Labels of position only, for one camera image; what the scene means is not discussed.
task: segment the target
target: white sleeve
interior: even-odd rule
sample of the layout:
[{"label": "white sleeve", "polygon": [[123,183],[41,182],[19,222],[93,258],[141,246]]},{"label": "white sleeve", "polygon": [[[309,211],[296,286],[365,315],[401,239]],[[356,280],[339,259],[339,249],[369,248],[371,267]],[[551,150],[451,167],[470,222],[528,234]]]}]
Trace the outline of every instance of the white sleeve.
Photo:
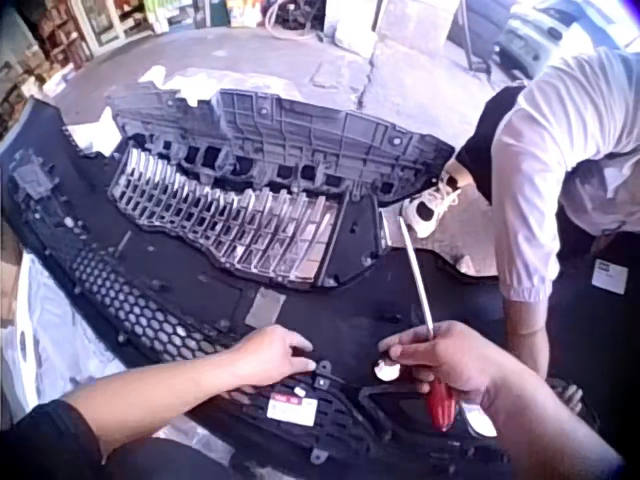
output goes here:
[{"label": "white sleeve", "polygon": [[549,67],[498,128],[492,203],[506,298],[538,302],[551,294],[559,271],[556,212],[566,173],[582,160],[635,146],[627,140],[640,128],[629,121],[637,58],[597,51]]}]

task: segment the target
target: hose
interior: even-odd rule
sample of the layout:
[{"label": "hose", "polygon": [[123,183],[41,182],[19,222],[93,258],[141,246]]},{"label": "hose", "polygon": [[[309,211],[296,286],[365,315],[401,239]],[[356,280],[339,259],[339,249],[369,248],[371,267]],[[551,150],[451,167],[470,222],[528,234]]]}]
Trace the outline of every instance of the hose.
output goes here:
[{"label": "hose", "polygon": [[[285,35],[282,32],[278,32],[274,30],[274,26],[276,24],[276,17],[278,16],[278,9],[282,4],[289,0],[276,0],[276,3],[271,5],[269,10],[267,10],[267,14],[264,17],[264,26],[269,31],[271,35],[281,40],[307,40],[315,36],[315,33],[309,33],[311,31],[311,18],[307,20],[307,24],[304,27],[304,33],[302,35]],[[298,5],[302,8],[301,0],[298,0]]]}]

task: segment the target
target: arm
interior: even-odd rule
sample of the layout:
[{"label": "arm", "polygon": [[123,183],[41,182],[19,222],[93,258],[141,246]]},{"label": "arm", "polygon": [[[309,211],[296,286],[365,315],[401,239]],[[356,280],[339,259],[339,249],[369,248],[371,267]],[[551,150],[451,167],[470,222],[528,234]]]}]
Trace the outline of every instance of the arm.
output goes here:
[{"label": "arm", "polygon": [[293,357],[311,351],[295,332],[272,326],[234,348],[196,360],[134,369],[98,380],[64,397],[85,418],[103,453],[152,434],[205,400],[243,385],[269,385],[315,363]]},{"label": "arm", "polygon": [[548,68],[522,92],[493,143],[496,260],[508,345],[543,377],[563,180],[585,159],[633,148],[635,92],[625,62],[624,54],[599,51]]},{"label": "arm", "polygon": [[420,392],[429,391],[435,375],[460,399],[479,403],[522,476],[607,478],[622,465],[620,456],[535,372],[461,323],[435,327],[431,342],[418,327],[383,340],[379,349],[413,366]]}]

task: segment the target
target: screwdriver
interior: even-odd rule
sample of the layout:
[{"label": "screwdriver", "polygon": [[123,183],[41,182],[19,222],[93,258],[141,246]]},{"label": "screwdriver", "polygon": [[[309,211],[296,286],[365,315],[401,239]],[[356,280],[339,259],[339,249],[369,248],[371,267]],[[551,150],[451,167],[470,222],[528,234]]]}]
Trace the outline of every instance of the screwdriver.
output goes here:
[{"label": "screwdriver", "polygon": [[[398,217],[400,221],[400,230],[404,238],[404,243],[407,249],[407,255],[409,256],[409,264],[411,265],[411,271],[413,272],[413,278],[416,282],[416,288],[418,290],[418,298],[420,299],[420,305],[422,307],[422,314],[424,315],[425,323],[427,325],[427,339],[433,340],[433,318],[431,317],[431,310],[429,309],[429,302],[427,301],[427,292],[422,282],[422,275],[418,268],[418,259],[416,258],[416,252],[413,249],[411,238],[409,237],[409,230],[402,217]],[[435,378],[429,383],[429,393],[427,393],[427,410],[431,415],[431,421],[433,425],[441,432],[446,432],[453,425],[453,420],[456,416],[456,400],[453,397],[453,392],[449,386],[442,382],[442,380]]]}]

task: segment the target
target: black sleeve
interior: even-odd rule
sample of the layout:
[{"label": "black sleeve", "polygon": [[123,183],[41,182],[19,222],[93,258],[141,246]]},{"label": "black sleeve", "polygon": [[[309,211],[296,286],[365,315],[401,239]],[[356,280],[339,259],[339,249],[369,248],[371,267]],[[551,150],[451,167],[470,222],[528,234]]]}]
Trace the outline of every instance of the black sleeve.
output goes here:
[{"label": "black sleeve", "polygon": [[37,406],[13,428],[0,433],[0,451],[3,469],[20,472],[21,478],[94,479],[102,475],[96,435],[80,412],[62,400]]}]

